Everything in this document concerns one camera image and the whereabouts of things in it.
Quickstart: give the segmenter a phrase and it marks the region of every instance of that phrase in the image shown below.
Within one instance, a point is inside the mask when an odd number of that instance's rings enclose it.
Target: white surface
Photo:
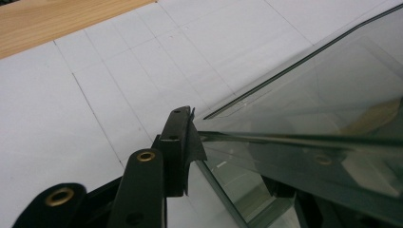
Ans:
[[[103,59],[128,49],[124,38],[110,21],[104,21],[85,29],[91,43]]]
[[[51,185],[120,176],[178,105],[208,110],[396,1],[160,0],[0,60],[0,226]],[[169,227],[235,227],[192,172]]]
[[[177,27],[175,22],[171,17],[169,17],[160,4],[149,4],[143,6],[137,9],[137,12],[148,28],[156,36],[164,34]]]
[[[34,197],[60,182],[87,190],[123,173],[53,42],[0,61],[0,215],[11,227]]]
[[[77,72],[75,76],[119,160],[151,146],[152,141],[104,63]]]
[[[311,46],[262,0],[241,0],[182,30],[233,91]]]
[[[197,20],[239,0],[161,0],[159,3],[179,26]]]
[[[95,50],[84,30],[54,41],[63,54],[72,72],[89,67],[101,61],[101,56]]]
[[[266,1],[312,44],[385,2],[385,0]]]
[[[131,48],[154,38],[154,35],[136,11],[130,11],[114,17],[111,22]]]

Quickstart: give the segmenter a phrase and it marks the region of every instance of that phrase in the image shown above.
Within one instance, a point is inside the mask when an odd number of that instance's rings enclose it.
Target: brass grommet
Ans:
[[[332,164],[332,160],[326,155],[316,155],[315,161],[321,165],[329,165]]]
[[[47,196],[45,199],[45,204],[50,207],[59,206],[71,200],[73,196],[74,191],[71,188],[60,188]]]
[[[140,162],[148,162],[155,158],[155,154],[153,152],[143,152],[137,156],[137,160]]]

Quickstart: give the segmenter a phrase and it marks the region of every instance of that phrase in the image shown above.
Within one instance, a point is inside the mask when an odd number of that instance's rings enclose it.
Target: brass insert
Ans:
[[[47,199],[45,200],[45,204],[47,206],[59,206],[64,204],[65,202],[71,200],[74,196],[74,191],[71,188],[60,188],[54,192],[52,192]]]
[[[155,154],[153,152],[143,152],[137,156],[137,160],[140,162],[148,162],[155,158]]]

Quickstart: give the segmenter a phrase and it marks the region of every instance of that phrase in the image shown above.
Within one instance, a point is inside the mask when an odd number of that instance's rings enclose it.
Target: glass panel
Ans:
[[[291,199],[270,196],[258,173],[215,158],[206,164],[250,227],[267,227],[292,206]]]
[[[208,163],[403,224],[402,31],[399,9],[198,122]]]

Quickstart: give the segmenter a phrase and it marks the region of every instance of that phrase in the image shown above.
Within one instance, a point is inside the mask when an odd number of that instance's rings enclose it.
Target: wooden surface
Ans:
[[[21,0],[0,7],[0,59],[155,0]]]

